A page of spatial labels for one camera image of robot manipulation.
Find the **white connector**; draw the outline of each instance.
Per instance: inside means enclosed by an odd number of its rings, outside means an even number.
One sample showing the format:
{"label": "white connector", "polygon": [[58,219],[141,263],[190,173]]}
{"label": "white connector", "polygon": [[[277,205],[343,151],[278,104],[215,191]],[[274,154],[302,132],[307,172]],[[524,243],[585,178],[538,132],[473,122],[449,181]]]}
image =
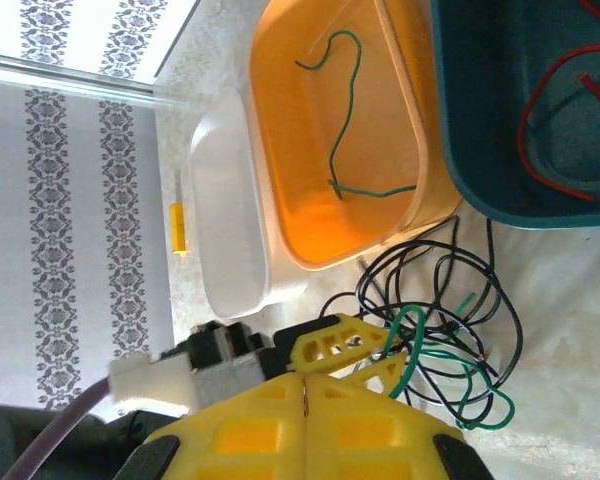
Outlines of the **white connector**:
{"label": "white connector", "polygon": [[191,371],[186,353],[151,362],[145,353],[109,363],[115,407],[163,415],[190,415],[265,381],[256,352]]}
{"label": "white connector", "polygon": [[200,409],[186,353],[151,362],[139,353],[109,363],[109,386],[114,406],[125,411],[147,410],[182,416]]}

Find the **orange plastic container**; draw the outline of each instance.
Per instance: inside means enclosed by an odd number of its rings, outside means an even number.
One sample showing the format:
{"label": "orange plastic container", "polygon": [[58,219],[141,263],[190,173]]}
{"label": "orange plastic container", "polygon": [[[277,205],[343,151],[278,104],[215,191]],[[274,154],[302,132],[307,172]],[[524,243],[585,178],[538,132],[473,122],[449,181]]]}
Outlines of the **orange plastic container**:
{"label": "orange plastic container", "polygon": [[[381,244],[416,235],[446,218],[460,196],[444,166],[431,42],[417,0],[272,0],[254,35],[251,88],[283,238],[294,260],[318,270]],[[357,48],[329,36],[350,30],[362,44],[353,116],[335,156],[342,185],[332,187],[328,158],[342,128]]]}

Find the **yellow tool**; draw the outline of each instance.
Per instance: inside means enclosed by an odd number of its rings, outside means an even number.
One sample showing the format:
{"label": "yellow tool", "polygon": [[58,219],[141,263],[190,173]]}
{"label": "yellow tool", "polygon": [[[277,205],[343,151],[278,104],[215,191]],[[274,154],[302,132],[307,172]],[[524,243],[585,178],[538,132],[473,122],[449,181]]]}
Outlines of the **yellow tool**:
{"label": "yellow tool", "polygon": [[177,202],[171,205],[169,209],[171,214],[171,246],[173,253],[178,253],[180,256],[187,252],[187,247],[184,238],[184,212],[182,203]]}
{"label": "yellow tool", "polygon": [[163,480],[492,478],[460,430],[323,374],[270,380],[156,431],[143,448],[173,438]]}
{"label": "yellow tool", "polygon": [[[326,374],[339,372],[381,351],[387,343],[388,333],[383,328],[342,313],[329,318],[333,317],[337,320],[336,323],[293,339],[293,347],[289,353],[291,363],[287,365],[289,371]],[[314,322],[328,321],[329,318]],[[406,361],[406,353],[400,353],[375,362],[343,380],[366,388],[369,380],[377,379],[382,384],[381,393],[388,395],[400,381]]]}

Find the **green wire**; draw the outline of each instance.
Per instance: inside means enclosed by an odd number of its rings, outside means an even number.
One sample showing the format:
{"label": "green wire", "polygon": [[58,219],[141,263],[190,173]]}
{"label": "green wire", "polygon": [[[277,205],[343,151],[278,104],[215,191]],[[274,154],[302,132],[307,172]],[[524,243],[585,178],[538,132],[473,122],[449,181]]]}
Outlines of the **green wire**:
{"label": "green wire", "polygon": [[318,63],[316,63],[315,65],[306,65],[297,60],[295,62],[297,66],[299,66],[300,68],[304,68],[305,70],[309,70],[309,71],[320,70],[322,68],[322,66],[326,63],[327,58],[329,57],[333,39],[340,35],[346,35],[347,37],[351,38],[356,43],[356,46],[358,47],[358,53],[356,55],[356,64],[353,67],[353,73],[351,74],[351,80],[349,81],[349,106],[347,107],[347,115],[344,119],[344,124],[342,125],[342,128],[340,129],[340,132],[338,133],[338,136],[336,137],[336,141],[333,144],[331,153],[329,154],[329,170],[331,172],[331,179],[328,181],[328,183],[329,183],[329,185],[331,185],[334,192],[336,193],[336,196],[340,200],[342,200],[342,192],[355,193],[358,195],[368,195],[368,196],[374,197],[374,198],[386,198],[386,197],[390,197],[392,195],[396,195],[398,193],[415,190],[416,185],[410,185],[408,187],[401,187],[401,188],[396,188],[394,190],[389,190],[387,192],[378,193],[378,192],[372,192],[369,190],[362,190],[359,188],[345,187],[338,183],[338,176],[336,174],[336,168],[334,166],[334,162],[335,162],[336,153],[338,151],[338,147],[340,146],[340,143],[342,142],[344,134],[347,132],[347,129],[349,128],[349,124],[351,123],[351,116],[353,115],[353,104],[354,104],[354,100],[355,100],[355,83],[356,83],[356,77],[358,76],[358,72],[360,71],[360,62],[362,61],[362,44],[360,43],[360,40],[358,39],[358,37],[352,31],[338,30],[337,32],[332,33],[331,36],[329,37],[329,40],[327,42],[327,49],[325,50],[324,55],[322,55],[322,58],[320,59],[320,61]]}
{"label": "green wire", "polygon": [[509,413],[507,413],[505,418],[499,423],[485,424],[482,422],[473,422],[473,423],[469,423],[469,424],[463,424],[456,420],[456,425],[458,426],[458,428],[462,428],[464,430],[473,430],[475,428],[482,428],[484,430],[500,430],[501,428],[506,427],[509,424],[509,422],[511,422],[511,420],[513,419],[513,416],[516,413],[516,407],[515,407],[515,404],[513,403],[513,400],[511,400],[511,398],[508,395],[502,393],[500,390],[495,388],[493,386],[493,384],[491,383],[491,379],[489,378],[487,373],[483,369],[481,369],[478,365],[476,365],[475,363],[470,362],[468,360],[465,360],[464,358],[461,358],[451,352],[447,352],[446,350],[424,349],[424,350],[420,351],[420,355],[424,355],[424,356],[430,357],[430,358],[437,358],[439,360],[450,360],[450,361],[454,361],[454,362],[462,365],[462,368],[467,377],[467,390],[466,390],[464,396],[462,397],[462,399],[460,400],[460,404],[458,406],[458,414],[459,415],[462,415],[462,411],[466,407],[467,401],[469,400],[469,397],[471,396],[471,391],[473,390],[473,380],[471,379],[471,374],[470,374],[468,367],[471,367],[472,369],[474,369],[480,373],[480,375],[482,376],[482,380],[484,380],[484,383],[487,386],[487,390],[492,392],[494,395],[497,395],[500,398],[502,398],[509,405]]}
{"label": "green wire", "polygon": [[408,383],[411,381],[411,377],[413,376],[413,372],[416,370],[416,365],[418,364],[418,356],[420,355],[420,349],[422,348],[422,341],[424,340],[424,326],[427,323],[427,317],[424,314],[424,311],[416,306],[416,305],[407,305],[402,308],[398,315],[396,315],[393,324],[391,325],[391,329],[389,330],[389,335],[387,337],[387,343],[384,347],[384,351],[382,352],[382,358],[385,358],[389,354],[389,349],[391,348],[391,344],[393,343],[393,339],[395,338],[398,328],[400,327],[400,323],[402,319],[409,312],[415,312],[418,316],[418,326],[416,327],[416,338],[413,342],[413,350],[409,355],[409,361],[407,362],[407,368],[405,368],[404,373],[400,377],[400,381],[398,384],[391,390],[389,393],[389,397],[398,398],[400,392],[405,389]]}
{"label": "green wire", "polygon": [[[460,315],[463,312],[463,310],[465,310],[469,306],[469,304],[475,297],[476,297],[476,294],[474,292],[470,293],[469,296],[456,309],[455,314]],[[462,366],[462,369],[464,370],[464,374],[467,378],[467,389],[458,405],[458,414],[459,415],[462,415],[462,412],[464,411],[464,408],[467,406],[467,402],[469,401],[469,398],[471,397],[471,392],[473,391],[473,378],[471,376],[471,370],[475,370],[478,373],[480,373],[485,385],[487,386],[487,390],[492,392],[494,395],[497,395],[500,398],[502,398],[505,402],[507,402],[507,404],[509,406],[509,412],[507,413],[505,418],[502,421],[500,421],[499,423],[486,424],[486,423],[482,423],[482,422],[473,422],[473,423],[469,423],[469,424],[463,424],[460,421],[456,420],[456,426],[458,428],[462,428],[464,430],[473,430],[475,428],[482,428],[484,430],[499,430],[501,428],[506,427],[509,424],[509,422],[511,422],[511,420],[513,419],[513,416],[515,415],[515,411],[516,411],[515,404],[513,403],[513,400],[511,400],[511,398],[509,396],[502,393],[500,390],[498,390],[497,388],[495,388],[493,386],[493,384],[491,383],[491,379],[489,378],[487,373],[482,368],[480,368],[476,363],[465,360],[464,358],[461,358],[461,357],[459,357],[451,352],[448,352],[446,350],[440,350],[440,349],[431,349],[430,350],[430,349],[422,348],[423,345],[438,346],[438,347],[441,347],[442,345],[437,342],[430,342],[430,341],[425,342],[424,341],[426,315],[420,307],[418,307],[416,305],[408,305],[408,306],[404,307],[403,309],[401,309],[400,312],[398,312],[398,315],[396,315],[396,318],[394,319],[393,323],[391,324],[391,328],[389,329],[389,335],[387,336],[387,343],[385,344],[384,350],[383,350],[380,358],[386,358],[389,355],[391,345],[393,344],[393,339],[395,338],[395,336],[398,333],[398,329],[400,328],[402,320],[406,317],[406,315],[409,312],[415,312],[418,315],[418,323],[416,326],[416,335],[415,335],[415,338],[413,341],[413,349],[411,350],[411,353],[409,354],[409,361],[407,362],[407,366],[404,370],[404,373],[400,377],[400,381],[398,382],[398,384],[389,393],[389,397],[398,398],[400,393],[407,387],[407,385],[411,381],[411,377],[413,376],[413,373],[415,372],[416,366],[418,364],[418,359],[421,355],[430,357],[430,358],[436,358],[438,360],[453,361],[453,362],[459,363]]]}

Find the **teal plastic tub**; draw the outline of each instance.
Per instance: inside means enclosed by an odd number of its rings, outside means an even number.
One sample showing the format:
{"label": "teal plastic tub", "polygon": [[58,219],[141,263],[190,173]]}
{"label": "teal plastic tub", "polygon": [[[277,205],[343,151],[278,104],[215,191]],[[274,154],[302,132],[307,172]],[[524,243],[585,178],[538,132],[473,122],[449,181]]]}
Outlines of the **teal plastic tub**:
{"label": "teal plastic tub", "polygon": [[568,51],[600,42],[600,21],[576,0],[432,0],[445,161],[475,208],[524,228],[600,225],[600,54],[567,63],[543,90],[527,126],[536,171],[591,193],[586,202],[535,182],[516,150],[536,85]]}

